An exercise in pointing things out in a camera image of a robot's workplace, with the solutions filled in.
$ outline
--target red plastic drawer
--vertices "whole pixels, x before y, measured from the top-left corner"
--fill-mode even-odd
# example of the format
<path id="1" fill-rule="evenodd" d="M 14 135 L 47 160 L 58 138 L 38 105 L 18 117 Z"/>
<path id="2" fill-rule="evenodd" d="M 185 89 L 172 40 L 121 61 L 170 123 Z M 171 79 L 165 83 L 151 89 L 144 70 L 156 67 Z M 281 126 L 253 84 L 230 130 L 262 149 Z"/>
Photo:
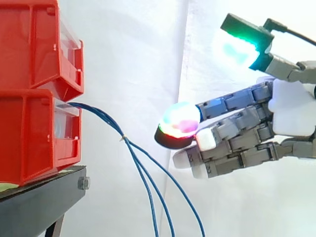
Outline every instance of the red plastic drawer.
<path id="1" fill-rule="evenodd" d="M 48 90 L 0 91 L 0 183 L 25 185 L 80 161 L 80 109 Z"/>
<path id="2" fill-rule="evenodd" d="M 0 0 L 0 88 L 83 94 L 83 43 L 56 0 Z"/>

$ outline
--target white backdrop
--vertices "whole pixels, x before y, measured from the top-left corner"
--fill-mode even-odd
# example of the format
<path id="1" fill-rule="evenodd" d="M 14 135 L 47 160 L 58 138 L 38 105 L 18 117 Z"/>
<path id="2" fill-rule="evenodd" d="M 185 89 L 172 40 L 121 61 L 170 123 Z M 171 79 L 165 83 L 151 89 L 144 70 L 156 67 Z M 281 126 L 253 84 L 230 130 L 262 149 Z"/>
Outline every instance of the white backdrop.
<path id="1" fill-rule="evenodd" d="M 260 75 L 230 70 L 214 57 L 213 36 L 226 14 L 258 25 L 272 17 L 316 38 L 314 4 L 312 0 L 295 4 L 285 0 L 60 0 L 66 19 L 85 43 L 86 88 L 76 101 L 112 115 L 131 140 L 168 167 L 170 152 L 153 140 L 163 111 L 178 98 L 208 100 L 251 85 Z M 312 46 L 276 35 L 274 52 L 293 61 L 314 59 Z M 82 128 L 81 163 L 87 165 L 92 184 L 86 197 L 67 212 L 61 236 L 154 236 L 146 191 L 124 143 L 88 112 L 83 113 Z M 177 236 L 200 236 L 173 184 L 166 185 L 165 175 L 150 162 L 145 164 L 161 190 L 166 186 Z M 189 170 L 176 170 L 172 163 L 169 169 L 197 207 L 208 237 L 316 236 L 315 163 L 287 158 L 209 180 L 196 180 Z M 163 216 L 161 236 L 169 235 Z"/>
<path id="2" fill-rule="evenodd" d="M 261 73 L 231 69 L 215 57 L 212 44 L 228 12 L 256 25 L 268 17 L 316 39 L 315 2 L 302 0 L 191 0 L 188 10 L 181 101 L 202 102 L 256 82 Z M 297 62 L 315 60 L 316 48 L 287 34 L 275 34 L 272 52 Z M 316 236 L 316 163 L 284 158 L 209 180 L 190 170 L 170 171 L 184 185 L 204 222 L 207 237 Z M 200 236 L 193 214 L 168 181 L 166 200 L 180 237 Z M 162 236 L 169 236 L 164 218 Z"/>
<path id="3" fill-rule="evenodd" d="M 60 7 L 85 47 L 85 94 L 75 101 L 109 113 L 132 141 L 168 167 L 170 151 L 155 143 L 154 133 L 178 98 L 187 2 L 60 0 Z M 147 193 L 126 145 L 89 112 L 83 113 L 82 130 L 81 164 L 87 165 L 91 188 L 67 212 L 61 236 L 152 236 Z M 165 175 L 145 164 L 164 193 Z"/>

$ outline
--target blue cable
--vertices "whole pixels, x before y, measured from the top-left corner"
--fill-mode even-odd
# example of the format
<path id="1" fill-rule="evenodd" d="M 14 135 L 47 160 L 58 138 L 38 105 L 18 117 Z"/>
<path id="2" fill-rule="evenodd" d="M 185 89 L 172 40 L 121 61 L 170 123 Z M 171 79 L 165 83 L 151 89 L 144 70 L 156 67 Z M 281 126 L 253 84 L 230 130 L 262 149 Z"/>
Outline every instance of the blue cable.
<path id="1" fill-rule="evenodd" d="M 188 205 L 190 206 L 192 212 L 194 213 L 197 221 L 198 221 L 198 224 L 199 224 L 199 227 L 200 227 L 200 231 L 201 231 L 201 234 L 203 237 L 205 237 L 205 231 L 204 231 L 204 227 L 203 227 L 203 224 L 202 224 L 202 221 L 198 215 L 198 212 L 196 211 L 196 209 L 194 208 L 193 204 L 191 203 L 189 197 L 186 195 L 185 191 L 183 190 L 183 188 L 181 187 L 181 185 L 176 181 L 176 179 L 160 164 L 158 163 L 153 157 L 150 156 L 150 154 L 148 152 L 146 152 L 144 149 L 142 149 L 141 147 L 137 146 L 136 144 L 134 144 L 133 142 L 129 141 L 125 136 L 124 136 L 124 133 L 122 132 L 121 128 L 119 127 L 119 125 L 115 122 L 115 120 L 109 116 L 107 113 L 105 113 L 104 111 L 98 109 L 98 108 L 95 108 L 95 107 L 91 107 L 89 105 L 86 105 L 86 104 L 82 104 L 82 103 L 69 103 L 70 105 L 72 106 L 75 106 L 75 107 L 80 107 L 80 108 L 83 108 L 83 109 L 86 109 L 92 113 L 94 113 L 95 115 L 97 115 L 99 118 L 101 118 L 103 121 L 105 121 L 108 125 L 110 125 L 112 128 L 114 128 L 121 136 L 122 138 L 124 139 L 126 145 L 128 146 L 128 149 L 130 150 L 131 154 L 132 154 L 132 157 L 133 157 L 133 160 L 136 164 L 136 167 L 141 175 L 141 178 L 145 184 L 145 187 L 146 187 L 146 190 L 147 190 L 147 187 L 148 187 L 148 184 L 139 168 L 139 166 L 141 166 L 141 168 L 143 169 L 143 171 L 145 172 L 145 174 L 147 175 L 148 179 L 150 180 L 150 182 L 152 183 L 155 191 L 157 192 L 158 196 L 159 196 L 159 199 L 163 205 L 163 208 L 166 212 L 166 216 L 168 218 L 168 222 L 169 222 L 169 225 L 170 225 L 170 230 L 171 230 L 171 234 L 172 236 L 174 237 L 174 229 L 173 229 L 173 225 L 172 225 L 172 221 L 171 221 L 171 217 L 169 215 L 169 212 L 168 212 L 168 208 L 165 204 L 165 201 L 163 200 L 163 197 L 158 189 L 158 187 L 156 186 L 155 182 L 153 181 L 152 177 L 150 176 L 150 174 L 148 173 L 148 171 L 145 169 L 145 167 L 143 166 L 143 164 L 140 162 L 140 160 L 137 158 L 137 156 L 135 155 L 133 149 L 131 148 L 131 146 L 133 146 L 134 148 L 138 149 L 139 151 L 141 151 L 142 153 L 144 153 L 152 162 L 154 162 L 162 171 L 164 171 L 168 176 L 169 178 L 174 182 L 174 184 L 177 186 L 177 188 L 179 189 L 179 191 L 182 193 L 183 197 L 185 198 L 185 200 L 187 201 Z M 151 209 L 152 209 L 152 215 L 153 215 L 153 222 L 154 222 L 154 228 L 156 230 L 156 227 L 157 227 L 157 222 L 156 222 L 156 216 L 155 216 L 155 208 L 154 206 L 152 205 L 152 196 L 151 196 L 151 192 L 150 190 L 147 190 L 148 192 L 148 196 L 149 196 L 149 199 L 150 199 L 150 203 L 151 203 Z"/>
<path id="2" fill-rule="evenodd" d="M 168 170 L 166 170 L 161 164 L 159 164 L 158 161 L 156 161 L 153 157 L 150 156 L 150 154 L 148 152 L 146 152 L 144 149 L 142 149 L 141 147 L 137 146 L 136 144 L 134 144 L 133 142 L 130 142 L 130 144 L 135 147 L 136 149 L 140 150 L 142 153 L 144 153 L 152 162 L 154 162 L 160 169 L 162 169 L 168 176 L 169 178 L 174 182 L 174 184 L 178 187 L 178 189 L 180 190 L 180 192 L 182 193 L 183 197 L 185 198 L 185 200 L 187 201 L 187 203 L 189 204 L 192 212 L 194 213 L 198 225 L 200 227 L 202 236 L 205 237 L 205 231 L 204 231 L 204 227 L 203 227 L 203 223 L 198 215 L 197 210 L 194 208 L 192 202 L 190 201 L 189 197 L 187 196 L 186 192 L 183 190 L 183 188 L 181 187 L 181 185 L 178 183 L 178 181 L 172 176 L 172 174 L 170 174 L 170 172 Z"/>
<path id="3" fill-rule="evenodd" d="M 171 220 L 171 217 L 170 217 L 167 205 L 166 205 L 166 203 L 165 203 L 165 201 L 163 199 L 163 196 L 161 195 L 161 192 L 159 191 L 157 185 L 155 184 L 154 180 L 152 179 L 152 177 L 149 174 L 149 172 L 147 171 L 147 169 L 143 166 L 141 161 L 137 158 L 136 154 L 134 153 L 134 151 L 133 151 L 133 149 L 132 149 L 132 147 L 130 145 L 130 141 L 128 140 L 128 138 L 124 137 L 124 134 L 123 134 L 121 128 L 119 127 L 119 125 L 108 114 L 106 114 L 105 112 L 103 112 L 102 110 L 100 110 L 98 108 L 91 107 L 91 106 L 88 106 L 88 105 L 85 105 L 85 104 L 81 104 L 81 103 L 69 103 L 69 104 L 72 105 L 72 106 L 75 106 L 75 107 L 80 107 L 80 108 L 86 109 L 86 110 L 94 113 L 95 115 L 100 117 L 103 121 L 105 121 L 108 125 L 110 125 L 112 128 L 114 128 L 122 136 L 122 138 L 124 139 L 129 151 L 132 154 L 133 160 L 134 160 L 134 162 L 136 164 L 136 167 L 137 167 L 137 169 L 139 171 L 139 174 L 141 175 L 141 178 L 142 178 L 142 180 L 143 180 L 143 182 L 145 184 L 145 187 L 146 187 L 149 199 L 150 199 L 150 205 L 151 205 L 151 210 L 152 210 L 153 223 L 154 223 L 154 229 L 155 229 L 156 236 L 158 237 L 158 228 L 157 228 L 157 220 L 156 220 L 156 215 L 155 215 L 155 207 L 154 207 L 154 203 L 153 203 L 153 199 L 152 199 L 152 194 L 150 192 L 148 184 L 147 184 L 147 182 L 146 182 L 141 170 L 139 169 L 139 166 L 143 169 L 143 171 L 147 175 L 148 179 L 150 180 L 153 188 L 155 189 L 155 191 L 156 191 L 156 193 L 157 193 L 157 195 L 158 195 L 158 197 L 159 197 L 159 199 L 161 201 L 161 204 L 162 204 L 162 206 L 163 206 L 163 208 L 165 210 L 165 213 L 166 213 L 169 225 L 170 225 L 171 236 L 175 237 L 175 232 L 174 232 L 172 220 Z"/>

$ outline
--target black metal stand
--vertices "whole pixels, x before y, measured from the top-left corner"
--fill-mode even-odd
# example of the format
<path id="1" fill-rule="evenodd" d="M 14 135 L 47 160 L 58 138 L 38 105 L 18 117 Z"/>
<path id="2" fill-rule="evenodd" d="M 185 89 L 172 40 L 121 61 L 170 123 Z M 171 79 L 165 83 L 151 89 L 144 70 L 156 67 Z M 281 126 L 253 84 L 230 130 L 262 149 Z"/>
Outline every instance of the black metal stand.
<path id="1" fill-rule="evenodd" d="M 0 193 L 0 237 L 59 237 L 65 212 L 84 195 L 85 166 Z"/>

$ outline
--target screw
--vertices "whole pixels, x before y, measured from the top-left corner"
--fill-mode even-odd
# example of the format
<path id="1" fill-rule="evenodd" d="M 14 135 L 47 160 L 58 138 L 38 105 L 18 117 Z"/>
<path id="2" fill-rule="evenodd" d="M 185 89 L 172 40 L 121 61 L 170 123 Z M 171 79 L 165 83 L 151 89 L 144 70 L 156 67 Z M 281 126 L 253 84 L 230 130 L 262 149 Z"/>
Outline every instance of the screw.
<path id="1" fill-rule="evenodd" d="M 80 190 L 88 190 L 90 188 L 90 177 L 80 177 L 78 181 Z"/>

